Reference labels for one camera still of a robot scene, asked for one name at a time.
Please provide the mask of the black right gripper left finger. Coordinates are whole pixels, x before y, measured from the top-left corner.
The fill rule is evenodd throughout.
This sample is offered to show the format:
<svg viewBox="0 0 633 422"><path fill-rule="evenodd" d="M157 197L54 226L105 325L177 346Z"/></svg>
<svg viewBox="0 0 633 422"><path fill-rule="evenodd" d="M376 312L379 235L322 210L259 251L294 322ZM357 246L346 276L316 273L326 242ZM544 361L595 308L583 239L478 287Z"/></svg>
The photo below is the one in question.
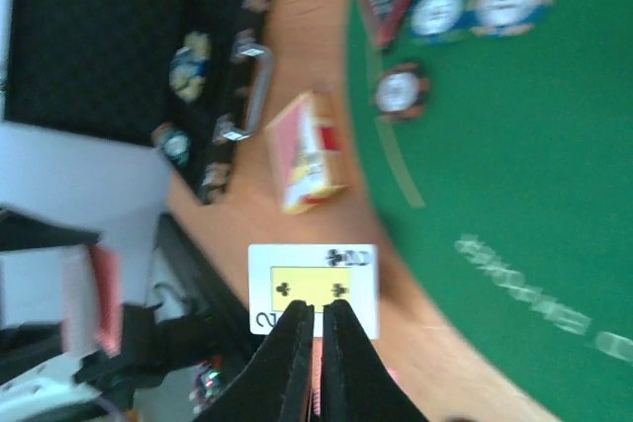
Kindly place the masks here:
<svg viewBox="0 0 633 422"><path fill-rule="evenodd" d="M196 419L299 422L309 418L315 310L292 301L251 361Z"/></svg>

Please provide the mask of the two of clubs card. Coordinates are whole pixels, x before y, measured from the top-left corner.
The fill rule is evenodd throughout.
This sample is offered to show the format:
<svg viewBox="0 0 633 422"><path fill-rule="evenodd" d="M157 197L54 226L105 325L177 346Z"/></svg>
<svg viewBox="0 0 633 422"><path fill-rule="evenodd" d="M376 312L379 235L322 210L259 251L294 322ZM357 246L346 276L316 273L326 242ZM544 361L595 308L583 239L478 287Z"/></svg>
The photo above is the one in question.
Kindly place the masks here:
<svg viewBox="0 0 633 422"><path fill-rule="evenodd" d="M379 251L373 244L251 244L248 246L250 332L267 335L287 306L315 309L314 335L323 333L323 308L347 301L367 336L380 337Z"/></svg>

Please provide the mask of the teal chip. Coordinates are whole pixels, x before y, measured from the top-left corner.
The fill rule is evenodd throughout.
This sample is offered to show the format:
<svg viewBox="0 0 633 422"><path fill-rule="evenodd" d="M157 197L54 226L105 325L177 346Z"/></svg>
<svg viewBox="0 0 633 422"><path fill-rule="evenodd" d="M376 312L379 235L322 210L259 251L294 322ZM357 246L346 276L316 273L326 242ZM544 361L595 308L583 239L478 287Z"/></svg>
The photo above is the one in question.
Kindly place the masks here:
<svg viewBox="0 0 633 422"><path fill-rule="evenodd" d="M470 28L470 0L415 0L408 31L414 42L446 44L461 40Z"/></svg>

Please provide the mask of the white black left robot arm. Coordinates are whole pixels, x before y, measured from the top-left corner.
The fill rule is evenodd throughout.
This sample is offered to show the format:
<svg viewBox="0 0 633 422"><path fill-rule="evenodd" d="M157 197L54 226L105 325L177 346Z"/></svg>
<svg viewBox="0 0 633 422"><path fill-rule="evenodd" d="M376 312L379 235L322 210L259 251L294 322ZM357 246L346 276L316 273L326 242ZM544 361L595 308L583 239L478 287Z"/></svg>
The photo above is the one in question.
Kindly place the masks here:
<svg viewBox="0 0 633 422"><path fill-rule="evenodd" d="M2 252L44 249L65 254L65 314L2 329L1 418L126 421L136 389L160 385L203 352L194 317L156 321L152 308L121 303L118 259L98 232L2 208Z"/></svg>

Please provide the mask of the brown chip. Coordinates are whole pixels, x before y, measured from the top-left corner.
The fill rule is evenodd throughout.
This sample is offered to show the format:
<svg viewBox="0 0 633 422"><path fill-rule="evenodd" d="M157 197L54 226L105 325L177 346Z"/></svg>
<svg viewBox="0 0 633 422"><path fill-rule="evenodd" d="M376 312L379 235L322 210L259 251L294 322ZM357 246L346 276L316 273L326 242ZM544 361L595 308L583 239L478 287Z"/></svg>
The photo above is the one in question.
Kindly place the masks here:
<svg viewBox="0 0 633 422"><path fill-rule="evenodd" d="M399 63L378 81L374 104L383 121L401 123L422 117L427 109L430 79L420 62Z"/></svg>

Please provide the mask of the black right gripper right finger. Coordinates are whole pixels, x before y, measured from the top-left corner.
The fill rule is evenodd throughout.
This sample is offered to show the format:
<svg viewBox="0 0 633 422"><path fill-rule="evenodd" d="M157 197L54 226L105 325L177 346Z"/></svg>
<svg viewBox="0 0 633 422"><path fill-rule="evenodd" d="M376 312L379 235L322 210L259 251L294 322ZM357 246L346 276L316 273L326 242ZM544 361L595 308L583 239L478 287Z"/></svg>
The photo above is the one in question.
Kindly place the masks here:
<svg viewBox="0 0 633 422"><path fill-rule="evenodd" d="M426 420L391 377L343 299L323 310L319 402L323 421Z"/></svg>

